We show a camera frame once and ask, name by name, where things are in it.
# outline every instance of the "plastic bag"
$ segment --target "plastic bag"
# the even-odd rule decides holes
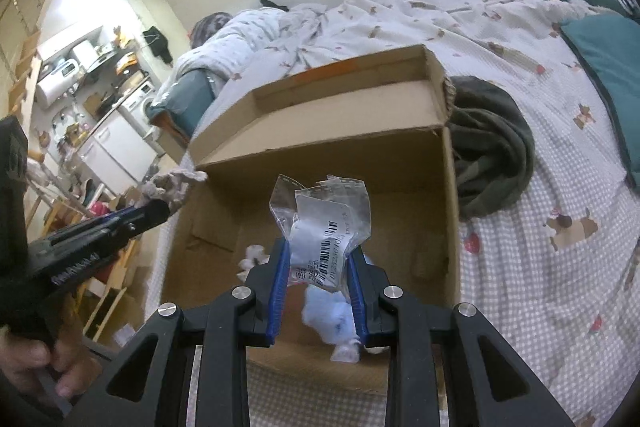
[[[305,188],[281,174],[269,207],[289,241],[289,283],[313,284],[330,292],[345,288],[346,256],[371,234],[364,182],[328,176]]]

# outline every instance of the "white cabinet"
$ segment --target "white cabinet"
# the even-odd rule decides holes
[[[113,111],[100,124],[94,138],[137,182],[142,181],[156,159],[156,152],[118,111]]]
[[[78,151],[80,161],[114,194],[122,194],[138,182],[116,163],[92,136]]]

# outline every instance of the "silver bolt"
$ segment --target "silver bolt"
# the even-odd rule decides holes
[[[231,292],[236,299],[246,299],[249,295],[251,295],[251,288],[248,286],[238,286],[234,288]]]
[[[385,295],[390,299],[399,299],[402,297],[402,288],[400,286],[387,286]]]
[[[174,303],[165,302],[164,304],[160,304],[160,307],[158,308],[158,314],[161,315],[161,317],[171,317],[171,315],[173,315],[177,309],[178,306],[176,306]]]
[[[460,312],[460,315],[465,315],[465,317],[473,317],[478,311],[478,308],[476,308],[469,302],[463,302],[458,304],[458,311]]]

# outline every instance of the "cardboard box flap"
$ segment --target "cardboard box flap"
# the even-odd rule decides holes
[[[192,141],[191,157],[204,165],[303,143],[441,127],[447,83],[423,46],[329,64],[253,90]]]

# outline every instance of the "red object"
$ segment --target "red object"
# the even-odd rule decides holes
[[[476,232],[469,234],[469,237],[465,239],[465,250],[474,255],[480,253],[480,237]]]
[[[600,328],[602,327],[602,317],[600,317],[600,315],[598,315],[596,317],[596,319],[593,321],[593,324],[591,325],[591,328],[589,329],[590,333],[596,333],[597,331],[600,331]]]
[[[106,216],[107,214],[111,214],[111,210],[109,209],[109,207],[101,201],[96,201],[91,205],[89,210],[92,211],[92,213],[94,213],[96,216]]]

